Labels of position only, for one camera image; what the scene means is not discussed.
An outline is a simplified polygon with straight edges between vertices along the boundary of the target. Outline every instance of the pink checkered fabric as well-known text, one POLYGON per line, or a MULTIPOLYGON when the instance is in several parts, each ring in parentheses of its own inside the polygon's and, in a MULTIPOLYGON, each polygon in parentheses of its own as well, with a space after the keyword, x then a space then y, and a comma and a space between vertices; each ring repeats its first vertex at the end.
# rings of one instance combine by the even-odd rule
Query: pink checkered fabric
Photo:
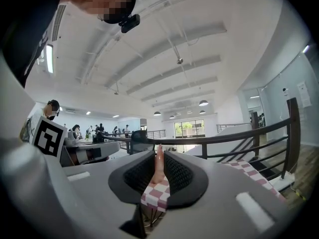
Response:
POLYGON ((273 192, 280 200, 285 201, 286 199, 267 181, 267 179, 262 176, 251 164, 249 164, 245 160, 233 160, 229 162, 222 162, 221 164, 234 167, 240 171, 242 171, 244 174, 246 174, 248 177, 253 179, 254 181, 261 184, 264 188, 270 190, 273 192))
MULTIPOLYGON (((236 168, 246 174, 248 177, 257 181, 266 189, 273 192, 280 200, 285 201, 285 198, 263 177, 251 164, 245 160, 234 160, 222 162, 221 164, 236 168)), ((141 198, 141 203, 154 210, 160 212, 166 211, 167 199, 169 198, 169 183, 166 177, 159 184, 149 184, 141 198)))

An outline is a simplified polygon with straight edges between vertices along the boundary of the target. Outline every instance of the fluorescent light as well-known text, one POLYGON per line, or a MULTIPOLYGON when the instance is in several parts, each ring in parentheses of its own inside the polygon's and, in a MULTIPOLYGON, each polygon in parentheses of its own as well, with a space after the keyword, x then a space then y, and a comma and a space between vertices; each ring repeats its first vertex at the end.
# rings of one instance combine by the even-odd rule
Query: fluorescent light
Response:
POLYGON ((208 101, 206 100, 202 100, 199 102, 199 106, 206 106, 206 105, 208 105, 208 101))
POLYGON ((46 63, 49 73, 53 74, 53 47, 50 45, 46 46, 46 63))
POLYGON ((308 49, 309 49, 309 45, 307 45, 307 46, 304 48, 303 53, 306 53, 308 49))

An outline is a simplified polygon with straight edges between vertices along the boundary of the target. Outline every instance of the metal railing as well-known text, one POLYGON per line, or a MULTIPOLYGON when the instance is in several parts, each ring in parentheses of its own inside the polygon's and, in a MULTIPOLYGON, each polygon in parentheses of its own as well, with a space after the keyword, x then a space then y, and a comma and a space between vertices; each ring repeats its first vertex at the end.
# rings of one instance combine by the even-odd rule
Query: metal railing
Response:
MULTIPOLYGON (((119 137, 106 137, 107 139, 118 140, 126 142, 127 146, 130 146, 130 151, 128 153, 134 154, 139 151, 134 150, 134 145, 141 145, 144 144, 146 146, 151 146, 155 149, 155 145, 157 144, 164 144, 164 145, 189 145, 189 144, 200 144, 202 146, 202 154, 197 156, 200 158, 208 159, 208 158, 217 158, 221 157, 218 162, 225 160, 226 157, 231 158, 227 161, 233 160, 237 157, 236 160, 242 159, 248 152, 255 152, 255 157, 253 160, 249 161, 249 163, 254 164, 256 162, 261 162, 273 158, 280 153, 286 152, 285 159, 281 160, 280 162, 258 170, 259 172, 265 172, 271 170, 281 164, 284 164, 283 170, 273 174, 269 177, 266 177, 267 180, 271 180, 279 175, 284 178, 286 171, 295 171, 296 163, 299 157, 299 150, 300 150, 300 118, 299 118, 299 110, 296 98, 292 98, 287 100, 288 110, 290 113, 290 117, 286 120, 278 122, 273 125, 269 125, 266 127, 261 127, 257 129, 253 129, 250 131, 244 131, 235 134, 227 134, 227 135, 219 135, 214 137, 204 137, 204 138, 191 138, 191 139, 149 139, 145 138, 141 139, 134 139, 131 138, 119 138, 119 137), (266 134, 280 128, 287 127, 287 136, 281 137, 277 140, 274 140, 270 143, 265 145, 259 146, 259 136, 262 134, 266 134), (229 153, 222 153, 217 155, 208 155, 207 154, 207 145, 214 144, 214 143, 221 143, 221 142, 229 142, 229 141, 237 141, 241 140, 241 142, 229 153), (283 140, 287 140, 286 147, 277 151, 274 154, 271 154, 268 157, 259 158, 259 150, 283 140)), ((254 113, 252 116, 252 125, 258 124, 258 117, 257 113, 254 113)))
POLYGON ((165 130, 148 131, 148 139, 161 139, 165 137, 165 130))
POLYGON ((223 131, 227 127, 237 126, 237 125, 246 125, 250 123, 238 123, 238 124, 217 124, 217 133, 223 131))

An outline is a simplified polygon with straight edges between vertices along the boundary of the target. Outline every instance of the mesh pad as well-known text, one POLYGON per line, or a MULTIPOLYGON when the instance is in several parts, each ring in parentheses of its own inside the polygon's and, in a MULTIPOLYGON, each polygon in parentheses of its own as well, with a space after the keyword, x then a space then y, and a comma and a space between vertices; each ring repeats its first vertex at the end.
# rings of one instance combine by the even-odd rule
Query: mesh pad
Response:
POLYGON ((141 195, 150 183, 155 171, 155 156, 149 156, 124 174, 124 181, 141 195))
POLYGON ((165 156, 164 161, 164 174, 168 179, 169 191, 172 195, 191 183, 193 172, 168 155, 165 156))

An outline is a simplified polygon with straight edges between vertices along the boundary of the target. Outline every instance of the hand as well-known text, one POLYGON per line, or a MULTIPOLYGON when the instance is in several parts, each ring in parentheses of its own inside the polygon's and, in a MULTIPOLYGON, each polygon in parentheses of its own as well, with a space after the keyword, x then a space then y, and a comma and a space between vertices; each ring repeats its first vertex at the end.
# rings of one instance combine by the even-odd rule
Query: hand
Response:
POLYGON ((158 148, 158 153, 155 157, 155 173, 151 179, 151 183, 158 184, 158 183, 162 182, 164 177, 165 177, 165 174, 164 174, 164 153, 161 149, 161 144, 160 144, 159 148, 158 148))

